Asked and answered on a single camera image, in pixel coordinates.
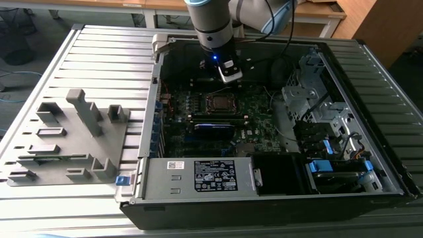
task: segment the floor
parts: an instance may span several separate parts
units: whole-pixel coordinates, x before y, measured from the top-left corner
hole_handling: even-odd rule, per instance
[[[107,22],[111,26],[134,27],[134,20],[131,14],[122,13],[96,13],[60,11],[60,20],[54,20],[47,10],[34,10],[32,17],[38,27],[38,33],[27,37],[31,48],[36,51],[36,60],[23,66],[10,66],[0,59],[0,70],[7,71],[35,71],[43,73],[51,59],[55,56],[63,40],[70,32],[71,26],[76,23],[90,25],[103,25]],[[159,27],[191,29],[190,18],[180,16],[172,21],[175,24],[167,24],[164,17],[159,17]],[[423,57],[410,57],[403,55],[393,65],[390,72],[397,78],[401,86],[406,90],[409,96],[415,104],[423,110]],[[2,84],[8,87],[6,92],[0,93],[0,99],[20,101],[26,100],[38,83],[39,77],[36,75],[14,74],[0,78]],[[0,102],[0,136],[4,135],[23,103]]]

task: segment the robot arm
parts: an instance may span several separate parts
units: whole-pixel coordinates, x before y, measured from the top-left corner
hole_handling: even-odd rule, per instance
[[[274,30],[274,18],[265,0],[186,0],[207,64],[218,67],[224,83],[243,77],[235,52],[232,19],[267,34],[281,32],[289,23],[291,0],[269,0],[269,3],[275,18]]]

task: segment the gray 3d-printed holder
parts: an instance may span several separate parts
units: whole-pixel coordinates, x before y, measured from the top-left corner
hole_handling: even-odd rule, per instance
[[[68,95],[76,95],[71,99],[76,109],[60,108],[55,102],[42,103],[36,114],[43,127],[35,128],[35,133],[16,135],[19,146],[11,146],[8,154],[18,154],[22,167],[8,176],[10,186],[115,181],[130,110],[120,105],[98,109],[95,103],[86,102],[80,89]],[[96,128],[102,133],[94,136]]]

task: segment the metal workbench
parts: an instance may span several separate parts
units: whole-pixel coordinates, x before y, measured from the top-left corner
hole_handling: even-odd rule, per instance
[[[309,237],[311,233],[318,237],[341,234],[343,237],[418,235],[423,230],[423,204],[419,200],[405,207],[374,211],[346,222],[147,232],[140,231],[122,213],[114,199],[114,184],[31,187],[10,187],[6,184],[7,171],[16,166],[3,156],[6,148],[14,144],[14,136],[26,130],[24,127],[31,127],[31,120],[38,119],[35,110],[40,102],[55,100],[59,105],[66,104],[70,88],[83,88],[86,98],[99,108],[120,104],[131,109],[120,171],[136,168],[154,64],[151,41],[158,32],[195,34],[182,30],[104,26],[75,26],[71,30],[0,144],[0,237],[10,237],[11,234],[2,234],[4,232],[68,237],[222,237],[297,232],[302,232],[297,237]],[[419,110],[366,45],[353,40],[317,38],[313,41],[326,42],[334,51],[389,142],[422,187],[423,130],[419,124],[423,116]]]

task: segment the sticker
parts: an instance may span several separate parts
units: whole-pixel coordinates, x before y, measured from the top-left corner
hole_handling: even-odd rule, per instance
[[[142,7],[140,4],[123,4],[124,6]]]
[[[167,162],[167,169],[168,170],[183,170],[184,169],[184,161],[168,161]]]
[[[198,192],[238,191],[234,160],[194,161],[194,167]]]

